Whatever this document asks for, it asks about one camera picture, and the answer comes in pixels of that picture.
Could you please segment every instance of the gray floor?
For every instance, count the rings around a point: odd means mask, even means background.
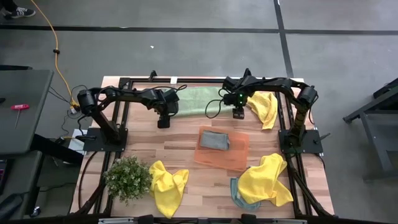
[[[287,29],[398,29],[398,2],[393,0],[279,2]],[[31,7],[28,0],[17,3]],[[65,26],[277,28],[272,0],[37,3],[54,24]],[[45,25],[40,15],[2,22]],[[286,77],[278,34],[63,31],[58,32],[58,38],[60,68],[71,86],[99,86],[104,75],[148,75],[151,70],[162,75],[240,76],[249,67],[255,76]],[[287,44],[294,76],[315,85],[319,92],[313,107],[316,125],[321,133],[331,133],[323,147],[336,214],[396,223],[398,182],[363,182],[363,175],[379,169],[377,157],[361,122],[347,125],[342,117],[397,78],[398,36],[287,35]],[[54,69],[53,45],[49,31],[0,30],[0,64]],[[55,76],[52,86],[67,96],[59,77]],[[49,95],[37,132],[51,138],[64,134],[60,126],[67,109],[66,103]],[[76,121],[68,119],[65,127],[76,128]],[[56,198],[63,190],[57,191],[43,199],[46,215],[59,215],[68,209],[70,198]],[[60,201],[65,207],[52,212]]]

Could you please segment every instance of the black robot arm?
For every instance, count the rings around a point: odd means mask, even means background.
[[[106,98],[100,100],[101,94],[104,94]],[[148,110],[154,109],[159,114],[158,128],[169,128],[170,116],[178,112],[177,101],[179,100],[177,90],[174,88],[163,92],[158,88],[124,90],[113,86],[82,90],[79,92],[77,98],[81,112],[85,116],[91,116],[101,127],[106,140],[114,143],[120,141],[119,129],[116,127],[115,122],[109,121],[102,113],[110,103],[114,101],[141,103]]]
[[[301,89],[297,97],[294,96],[292,87]],[[286,141],[291,147],[300,147],[305,135],[305,117],[318,98],[318,93],[314,86],[309,86],[302,82],[296,82],[289,78],[257,79],[250,75],[246,70],[243,78],[236,80],[227,77],[223,83],[223,88],[229,93],[224,95],[224,104],[234,105],[233,116],[237,119],[244,118],[243,106],[246,105],[249,96],[253,96],[255,91],[274,91],[281,92],[289,102],[295,105],[297,112],[294,123],[286,135]]]

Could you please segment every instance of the yellow towel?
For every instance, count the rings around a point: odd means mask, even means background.
[[[156,161],[149,168],[153,176],[150,194],[156,207],[167,218],[171,218],[180,206],[189,171],[179,170],[174,175],[166,171],[162,161]]]
[[[248,97],[248,105],[263,123],[263,130],[274,127],[278,110],[278,101],[274,94],[255,92],[252,97]]]
[[[249,204],[270,200],[278,207],[293,202],[290,191],[277,180],[286,165],[276,153],[263,156],[259,166],[250,167],[239,178],[238,190],[243,199]]]

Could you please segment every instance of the wooden tabletop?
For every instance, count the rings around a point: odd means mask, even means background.
[[[104,77],[102,87],[113,85],[117,86],[120,77]],[[138,90],[155,87],[159,85],[170,85],[167,83],[134,83],[134,88]],[[193,86],[221,86],[214,83],[188,83],[188,87]],[[284,114],[287,114],[285,100],[282,96]],[[111,119],[113,106],[109,105],[104,114]],[[121,103],[118,123],[120,123],[123,110]],[[258,166],[260,158],[272,153],[279,153],[279,140],[277,132],[280,129],[278,118],[272,130],[261,131],[262,123],[258,117],[249,109],[245,108],[244,120],[233,119],[231,113],[220,114],[214,119],[203,116],[188,116],[184,118],[172,118],[170,128],[158,129],[157,120],[159,116],[148,111],[145,106],[138,103],[131,103],[127,128],[129,136],[126,150],[122,156],[136,155],[140,160],[149,165],[161,160],[170,173],[179,169],[188,169],[189,178],[184,189],[184,195],[180,207],[175,212],[174,217],[211,217],[211,218],[235,218],[242,213],[252,213],[258,218],[292,218],[294,217],[292,203],[276,207],[269,201],[261,203],[261,207],[256,212],[249,212],[237,207],[231,198],[229,180],[232,177],[239,177],[241,172],[217,169],[206,165],[198,164],[193,161],[193,154],[198,139],[200,126],[212,126],[220,129],[234,130],[248,134],[250,137],[248,166]],[[289,128],[289,121],[285,116],[285,123]],[[307,129],[312,129],[313,125],[308,118],[305,123]],[[89,156],[88,153],[81,165],[84,168]],[[91,196],[98,185],[104,153],[99,152],[88,165],[83,184],[81,186],[82,204]],[[328,184],[325,171],[321,160],[311,154],[303,154],[302,160],[307,178],[308,188],[312,191],[317,200],[323,205],[326,211],[333,212]],[[287,188],[289,180],[287,171],[284,170],[278,178]],[[300,208],[304,211],[302,193],[298,189],[298,199]],[[76,187],[71,212],[78,210]],[[103,197],[101,212],[106,204],[106,191]],[[113,217],[138,217],[141,215],[153,214],[155,217],[163,217],[155,205],[155,200],[150,195],[145,195],[143,199],[130,201],[127,207],[118,198],[114,199],[112,216]]]

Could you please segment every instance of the green towel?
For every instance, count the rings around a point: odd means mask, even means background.
[[[178,113],[175,116],[193,116],[193,115],[205,115],[206,105],[211,100],[221,100],[218,95],[219,87],[207,86],[207,87],[193,87],[186,88],[178,91],[177,95],[180,98],[178,101]],[[207,115],[214,116],[218,112],[219,101],[211,102],[207,107]],[[220,113],[232,111],[232,106],[226,106],[221,103]]]

